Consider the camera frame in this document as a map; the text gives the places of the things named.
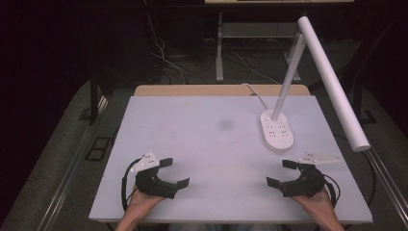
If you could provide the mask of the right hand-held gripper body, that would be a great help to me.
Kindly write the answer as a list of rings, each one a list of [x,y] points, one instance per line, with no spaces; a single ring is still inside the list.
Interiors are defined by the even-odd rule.
[[[300,175],[297,179],[288,182],[281,182],[280,191],[284,197],[305,195],[312,197],[327,187],[332,197],[336,196],[333,185],[328,183],[325,175],[318,169],[318,165],[333,164],[341,160],[340,157],[330,156],[317,152],[305,151],[298,158],[297,170]]]

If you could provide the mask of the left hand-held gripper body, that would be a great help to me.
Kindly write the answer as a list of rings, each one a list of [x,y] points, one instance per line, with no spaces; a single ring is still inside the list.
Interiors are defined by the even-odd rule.
[[[157,195],[163,198],[173,198],[177,193],[176,184],[168,183],[159,178],[158,173],[162,168],[154,152],[149,151],[143,155],[131,171],[136,174],[136,187],[145,194]]]

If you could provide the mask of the person's left hand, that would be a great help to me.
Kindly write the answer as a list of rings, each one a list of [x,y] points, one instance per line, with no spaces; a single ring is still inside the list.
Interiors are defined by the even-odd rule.
[[[157,195],[148,195],[140,191],[135,191],[131,196],[128,207],[123,216],[123,220],[129,222],[139,222],[163,200],[163,197]]]

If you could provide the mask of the person's right hand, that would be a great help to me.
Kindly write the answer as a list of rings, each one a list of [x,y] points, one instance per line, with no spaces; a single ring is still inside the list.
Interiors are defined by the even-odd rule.
[[[292,200],[297,202],[316,223],[324,223],[337,218],[326,189],[322,189],[312,197],[293,196]]]

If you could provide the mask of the white desk lamp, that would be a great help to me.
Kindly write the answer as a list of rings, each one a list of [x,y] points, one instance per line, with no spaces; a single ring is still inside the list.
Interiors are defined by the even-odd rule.
[[[309,18],[307,16],[300,17],[297,20],[297,25],[300,33],[297,36],[292,60],[289,63],[276,104],[272,110],[265,110],[260,115],[265,146],[272,152],[284,152],[289,150],[294,144],[293,131],[289,120],[282,113],[282,108],[289,93],[300,58],[305,47],[308,47],[351,149],[354,152],[370,149],[369,141],[348,102]]]

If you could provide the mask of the black metal stand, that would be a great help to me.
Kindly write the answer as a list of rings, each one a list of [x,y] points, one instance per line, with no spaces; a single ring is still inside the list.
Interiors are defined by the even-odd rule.
[[[90,119],[89,124],[92,125],[99,115],[99,95],[97,77],[92,75],[89,80],[90,89]]]

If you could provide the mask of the grey metal stand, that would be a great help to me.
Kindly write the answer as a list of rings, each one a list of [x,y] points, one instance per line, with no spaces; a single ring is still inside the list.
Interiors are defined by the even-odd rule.
[[[218,13],[216,81],[224,81],[222,40],[223,39],[288,39],[296,32],[294,22],[229,22],[224,13]]]

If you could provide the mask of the black floor frame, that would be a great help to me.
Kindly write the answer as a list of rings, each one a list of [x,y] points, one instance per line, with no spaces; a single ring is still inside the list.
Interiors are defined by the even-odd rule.
[[[96,137],[85,159],[87,161],[92,161],[92,162],[102,161],[108,150],[110,141],[111,141],[110,137]]]

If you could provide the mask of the aluminium floor rail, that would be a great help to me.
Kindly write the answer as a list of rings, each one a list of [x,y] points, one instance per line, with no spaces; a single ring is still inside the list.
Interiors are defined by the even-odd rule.
[[[403,196],[391,173],[387,170],[375,149],[372,147],[371,149],[366,150],[365,154],[367,155],[370,164],[373,166],[374,172],[378,176],[386,194],[391,199],[401,221],[408,229],[408,201]]]
[[[94,127],[88,127],[83,133],[73,158],[71,159],[64,177],[57,187],[56,191],[52,195],[51,201],[47,206],[47,209],[40,220],[40,223],[36,231],[52,231],[52,227],[62,209],[66,197],[73,184],[77,168],[80,165],[81,160],[85,157],[85,151],[94,133]]]

